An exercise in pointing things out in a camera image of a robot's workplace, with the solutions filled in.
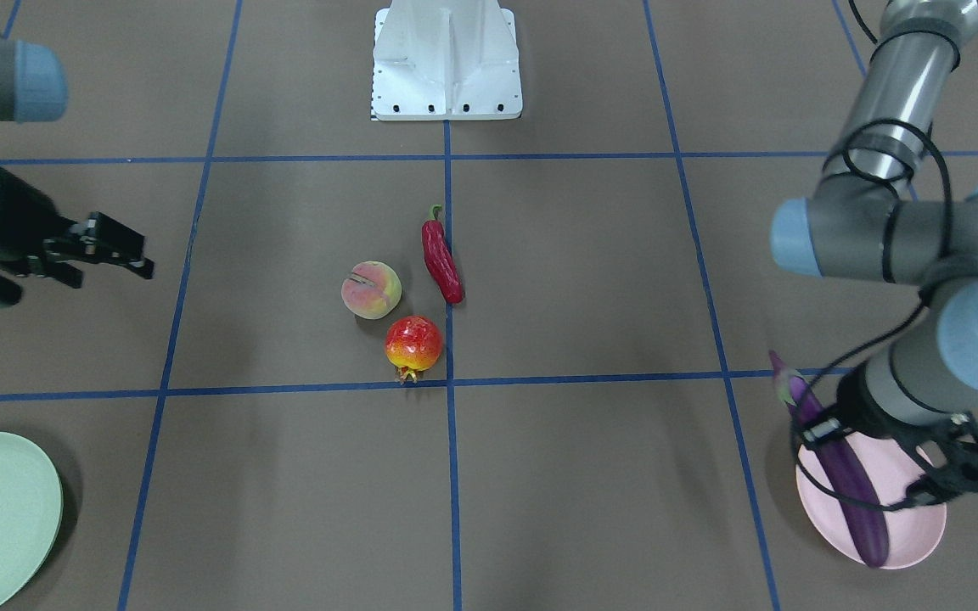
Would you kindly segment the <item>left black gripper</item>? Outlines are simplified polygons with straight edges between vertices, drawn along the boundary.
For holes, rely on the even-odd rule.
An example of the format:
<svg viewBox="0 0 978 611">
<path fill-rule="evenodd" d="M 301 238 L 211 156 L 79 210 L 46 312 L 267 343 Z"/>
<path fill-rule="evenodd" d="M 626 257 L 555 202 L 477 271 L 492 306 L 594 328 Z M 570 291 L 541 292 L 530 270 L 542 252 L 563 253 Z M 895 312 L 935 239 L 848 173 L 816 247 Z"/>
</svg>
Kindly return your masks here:
<svg viewBox="0 0 978 611">
<path fill-rule="evenodd" d="M 823 441 L 823 426 L 841 425 L 840 432 L 865 434 L 874 440 L 894 440 L 905 455 L 924 470 L 924 474 L 908 485 L 905 497 L 893 504 L 882 504 L 885 512 L 897 512 L 913 507 L 946 504 L 965 494 L 978 494 L 978 421 L 967 412 L 946 413 L 939 421 L 913 424 L 885 413 L 869 394 L 865 376 L 850 373 L 841 380 L 834 405 L 822 406 L 823 412 L 807 425 L 808 440 Z M 814 486 L 822 483 L 801 459 L 795 460 Z"/>
</svg>

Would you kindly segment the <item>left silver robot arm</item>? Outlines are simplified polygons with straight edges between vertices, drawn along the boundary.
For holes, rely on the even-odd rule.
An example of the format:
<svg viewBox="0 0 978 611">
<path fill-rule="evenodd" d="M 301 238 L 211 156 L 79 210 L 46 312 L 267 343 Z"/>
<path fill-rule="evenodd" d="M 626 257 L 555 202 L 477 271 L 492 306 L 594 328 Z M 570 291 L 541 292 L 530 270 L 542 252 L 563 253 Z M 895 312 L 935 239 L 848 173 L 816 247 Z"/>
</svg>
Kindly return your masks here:
<svg viewBox="0 0 978 611">
<path fill-rule="evenodd" d="M 923 466 L 895 512 L 978 492 L 978 188 L 952 194 L 928 132 L 947 78 L 978 32 L 978 1 L 889 1 L 864 84 L 810 198 L 784 202 L 771 251 L 802 275 L 904 283 L 917 312 L 874 340 L 876 355 L 839 383 L 837 400 L 792 426 L 819 450 L 859 433 L 894 440 Z"/>
</svg>

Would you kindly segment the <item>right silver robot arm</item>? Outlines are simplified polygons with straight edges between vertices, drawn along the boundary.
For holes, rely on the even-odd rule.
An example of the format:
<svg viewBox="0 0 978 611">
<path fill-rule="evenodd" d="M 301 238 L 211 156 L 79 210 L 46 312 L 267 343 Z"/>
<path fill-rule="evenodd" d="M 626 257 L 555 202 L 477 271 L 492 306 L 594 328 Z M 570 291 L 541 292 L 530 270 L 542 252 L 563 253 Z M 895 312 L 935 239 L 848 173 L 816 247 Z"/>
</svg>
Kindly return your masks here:
<svg viewBox="0 0 978 611">
<path fill-rule="evenodd" d="M 69 82 L 50 48 L 5 36 L 0 28 L 0 123 L 57 121 L 69 108 Z M 0 164 L 0 309 L 20 303 L 21 278 L 80 289 L 82 266 L 117 266 L 149 281 L 155 263 L 146 237 L 93 212 L 75 221 L 42 190 Z"/>
</svg>

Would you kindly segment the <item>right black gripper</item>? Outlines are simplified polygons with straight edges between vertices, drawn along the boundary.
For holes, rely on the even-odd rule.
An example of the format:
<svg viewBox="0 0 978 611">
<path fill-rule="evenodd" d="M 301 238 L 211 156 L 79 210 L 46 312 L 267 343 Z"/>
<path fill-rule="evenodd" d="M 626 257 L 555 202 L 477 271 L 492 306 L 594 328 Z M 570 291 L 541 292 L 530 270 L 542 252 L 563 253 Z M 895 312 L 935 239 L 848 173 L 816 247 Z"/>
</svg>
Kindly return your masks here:
<svg viewBox="0 0 978 611">
<path fill-rule="evenodd" d="M 144 246 L 142 233 L 108 214 L 93 212 L 86 225 L 67 219 L 43 191 L 0 170 L 0 268 L 4 271 L 50 277 L 78 289 L 84 277 L 74 266 L 79 262 L 118 266 L 151 281 L 155 263 L 144 258 Z"/>
</svg>

